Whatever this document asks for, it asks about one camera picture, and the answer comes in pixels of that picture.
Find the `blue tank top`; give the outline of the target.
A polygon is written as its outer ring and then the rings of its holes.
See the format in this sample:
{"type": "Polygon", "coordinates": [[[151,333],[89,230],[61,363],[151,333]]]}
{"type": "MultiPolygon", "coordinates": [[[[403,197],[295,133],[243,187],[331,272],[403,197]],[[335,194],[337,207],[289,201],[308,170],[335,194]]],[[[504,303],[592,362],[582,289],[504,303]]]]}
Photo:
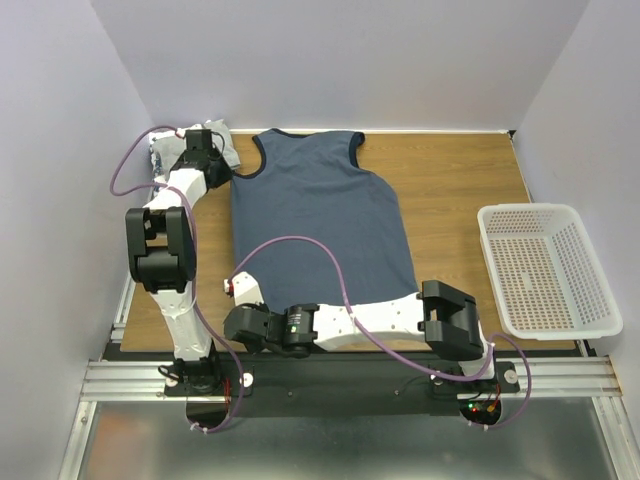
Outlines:
{"type": "Polygon", "coordinates": [[[271,309],[417,292],[397,195],[358,163],[363,133],[271,129],[253,141],[260,167],[231,182],[233,254],[271,309]]]}

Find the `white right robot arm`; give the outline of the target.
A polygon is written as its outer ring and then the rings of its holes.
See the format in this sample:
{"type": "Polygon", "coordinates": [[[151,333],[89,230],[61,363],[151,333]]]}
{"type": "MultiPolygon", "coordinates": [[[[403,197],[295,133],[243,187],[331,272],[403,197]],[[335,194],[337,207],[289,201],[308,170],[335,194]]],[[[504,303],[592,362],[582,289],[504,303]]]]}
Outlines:
{"type": "Polygon", "coordinates": [[[459,365],[460,374],[444,373],[445,379],[482,390],[496,378],[475,298],[440,281],[425,281],[420,292],[395,300],[350,308],[297,304],[282,313],[267,306],[257,280],[246,272],[225,291],[235,307],[224,321],[224,336],[252,354],[266,350],[301,359],[366,340],[423,341],[440,359],[459,365]]]}

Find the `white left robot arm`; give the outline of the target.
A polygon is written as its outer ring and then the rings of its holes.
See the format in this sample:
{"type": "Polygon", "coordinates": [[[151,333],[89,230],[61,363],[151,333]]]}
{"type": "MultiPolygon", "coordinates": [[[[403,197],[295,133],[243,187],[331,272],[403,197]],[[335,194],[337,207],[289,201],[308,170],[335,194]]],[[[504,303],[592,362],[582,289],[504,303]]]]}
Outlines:
{"type": "Polygon", "coordinates": [[[208,128],[179,135],[184,150],[168,180],[153,182],[153,199],[125,214],[129,271],[155,301],[173,342],[174,360],[161,366],[167,395],[208,396],[224,376],[214,341],[196,309],[196,227],[192,209],[209,190],[231,180],[217,134],[208,128]]]}

